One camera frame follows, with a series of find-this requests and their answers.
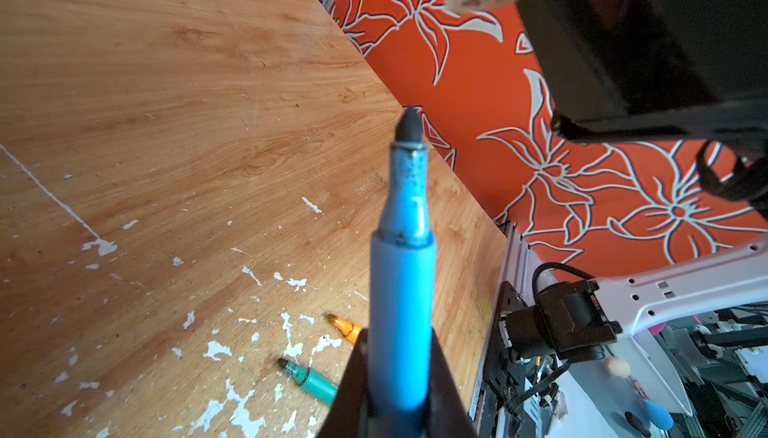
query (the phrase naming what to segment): blue egg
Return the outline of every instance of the blue egg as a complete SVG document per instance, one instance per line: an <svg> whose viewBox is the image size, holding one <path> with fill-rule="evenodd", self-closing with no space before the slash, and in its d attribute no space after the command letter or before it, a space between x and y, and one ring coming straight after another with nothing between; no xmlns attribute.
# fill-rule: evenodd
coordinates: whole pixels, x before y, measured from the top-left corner
<svg viewBox="0 0 768 438"><path fill-rule="evenodd" d="M674 420L672 415L669 414L661 406L655 404L650 400L643 400L645 402L645 411L648 413L648 419L652 424L655 424L659 430L672 430L674 426Z"/></svg>

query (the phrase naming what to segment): red floral wallpaper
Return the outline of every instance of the red floral wallpaper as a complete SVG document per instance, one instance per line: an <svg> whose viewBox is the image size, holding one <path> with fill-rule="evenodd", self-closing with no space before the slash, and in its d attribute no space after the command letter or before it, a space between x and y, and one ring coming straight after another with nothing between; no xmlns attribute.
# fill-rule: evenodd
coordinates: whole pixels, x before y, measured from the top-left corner
<svg viewBox="0 0 768 438"><path fill-rule="evenodd" d="M497 223L544 260L602 276L693 259L768 231L702 193L700 143L576 145L549 129L552 97L508 6L458 16L443 0L336 0L331 14ZM711 146L721 175L734 156Z"/></svg>

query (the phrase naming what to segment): wood grain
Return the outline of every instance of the wood grain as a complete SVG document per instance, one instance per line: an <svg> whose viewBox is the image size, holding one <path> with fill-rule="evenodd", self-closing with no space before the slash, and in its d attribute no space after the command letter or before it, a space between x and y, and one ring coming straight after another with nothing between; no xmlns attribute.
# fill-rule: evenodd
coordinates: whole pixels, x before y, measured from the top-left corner
<svg viewBox="0 0 768 438"><path fill-rule="evenodd" d="M218 400L207 434L240 436L229 380L264 435L296 410L286 436L305 436L326 407L276 374L281 314L338 381L351 344L312 348L340 337L325 313L367 323L398 103L317 0L0 0L0 18L3 433L198 436ZM429 173L434 325L468 404L504 238L436 153ZM83 250L94 234L117 249ZM204 356L214 340L232 356Z"/></svg>

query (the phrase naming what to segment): black marker tip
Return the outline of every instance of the black marker tip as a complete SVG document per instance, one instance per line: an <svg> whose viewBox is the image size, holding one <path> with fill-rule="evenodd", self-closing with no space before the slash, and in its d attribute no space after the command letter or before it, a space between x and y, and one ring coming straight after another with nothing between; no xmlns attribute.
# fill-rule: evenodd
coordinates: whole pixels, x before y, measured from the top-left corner
<svg viewBox="0 0 768 438"><path fill-rule="evenodd" d="M395 128L396 142L422 142L422 120L418 117L418 112L413 107L406 108L402 118Z"/></svg>

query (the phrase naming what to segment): blue marker body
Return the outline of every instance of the blue marker body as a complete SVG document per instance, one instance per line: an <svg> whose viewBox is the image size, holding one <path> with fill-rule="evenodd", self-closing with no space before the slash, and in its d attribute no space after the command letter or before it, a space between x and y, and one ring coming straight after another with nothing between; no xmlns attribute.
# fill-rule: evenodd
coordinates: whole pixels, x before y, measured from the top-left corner
<svg viewBox="0 0 768 438"><path fill-rule="evenodd" d="M426 202L427 145L394 142L389 195L371 238L368 391L374 436L422 431L437 244Z"/></svg>

